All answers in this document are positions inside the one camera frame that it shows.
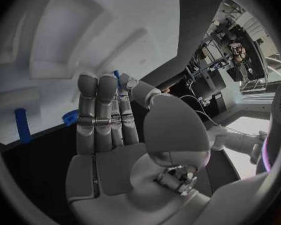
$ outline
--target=blue object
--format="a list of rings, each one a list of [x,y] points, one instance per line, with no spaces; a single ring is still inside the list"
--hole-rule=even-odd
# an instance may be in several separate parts
[[[64,124],[68,127],[76,123],[78,120],[78,115],[79,115],[78,110],[69,111],[68,113],[62,116]]]
[[[26,110],[23,108],[18,108],[14,111],[14,114],[15,114],[17,131],[21,143],[22,144],[30,143],[32,137],[27,123]]]
[[[120,88],[121,87],[121,84],[120,84],[120,73],[119,73],[118,70],[114,70],[113,74],[116,76],[116,78],[117,78],[117,86],[118,86],[118,88]]]

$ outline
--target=blue tape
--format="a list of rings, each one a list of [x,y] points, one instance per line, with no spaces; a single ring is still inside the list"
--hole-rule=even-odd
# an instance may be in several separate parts
[[[62,116],[64,124],[68,127],[77,122],[79,116],[78,110],[69,111]]]
[[[32,137],[27,123],[26,110],[23,108],[18,108],[14,111],[14,114],[15,114],[17,131],[21,143],[22,144],[30,143]]]
[[[120,83],[120,73],[119,73],[118,70],[114,70],[114,71],[113,71],[113,74],[116,76],[116,78],[117,78],[117,86],[118,86],[118,88],[120,88],[120,87],[121,87],[121,83]]]

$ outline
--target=gray robotic hand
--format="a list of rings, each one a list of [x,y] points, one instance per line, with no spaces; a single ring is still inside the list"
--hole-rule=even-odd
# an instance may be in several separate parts
[[[156,182],[187,195],[195,173],[210,158],[210,142],[200,117],[184,101],[123,73],[99,80],[83,73],[77,123],[77,153],[95,155],[139,142],[130,99],[149,112],[144,119],[144,142],[153,162],[164,168]]]

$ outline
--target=purple light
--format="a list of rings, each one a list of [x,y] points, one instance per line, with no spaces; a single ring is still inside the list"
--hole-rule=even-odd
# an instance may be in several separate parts
[[[266,171],[270,172],[271,171],[271,165],[269,163],[267,145],[268,145],[268,137],[266,137],[266,139],[264,140],[263,145],[262,145],[262,161],[263,161],[263,164],[264,164],[264,167],[265,167]]]

